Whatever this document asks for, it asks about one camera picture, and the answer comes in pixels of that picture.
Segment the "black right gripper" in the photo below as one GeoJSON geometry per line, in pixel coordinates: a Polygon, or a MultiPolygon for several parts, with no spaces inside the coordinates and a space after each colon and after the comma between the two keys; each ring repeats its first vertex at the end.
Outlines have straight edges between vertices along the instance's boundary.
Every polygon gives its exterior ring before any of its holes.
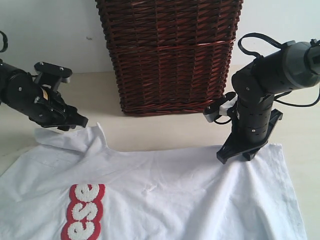
{"type": "Polygon", "coordinates": [[[228,159],[242,155],[251,161],[256,153],[265,146],[283,113],[273,109],[275,96],[268,94],[259,103],[245,101],[237,97],[230,112],[231,133],[216,153],[217,159],[225,164],[228,159]]]}

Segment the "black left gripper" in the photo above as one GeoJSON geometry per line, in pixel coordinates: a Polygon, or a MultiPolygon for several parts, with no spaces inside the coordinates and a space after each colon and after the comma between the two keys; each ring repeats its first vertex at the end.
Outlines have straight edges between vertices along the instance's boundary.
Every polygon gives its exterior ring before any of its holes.
{"type": "Polygon", "coordinates": [[[36,96],[32,107],[35,112],[29,116],[29,120],[43,128],[57,128],[62,131],[69,131],[76,126],[85,128],[88,118],[77,113],[77,108],[68,105],[58,91],[42,86],[42,95],[36,96]]]}

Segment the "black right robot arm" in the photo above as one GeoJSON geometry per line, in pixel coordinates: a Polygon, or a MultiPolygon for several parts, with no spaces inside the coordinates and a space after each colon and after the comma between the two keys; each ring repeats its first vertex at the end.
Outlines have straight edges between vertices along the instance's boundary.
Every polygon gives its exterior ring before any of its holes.
{"type": "Polygon", "coordinates": [[[225,164],[243,155],[252,160],[266,145],[283,113],[273,108],[280,95],[320,83],[320,43],[287,42],[268,56],[257,57],[231,78],[235,97],[219,107],[231,119],[231,133],[216,156],[225,164]]]}

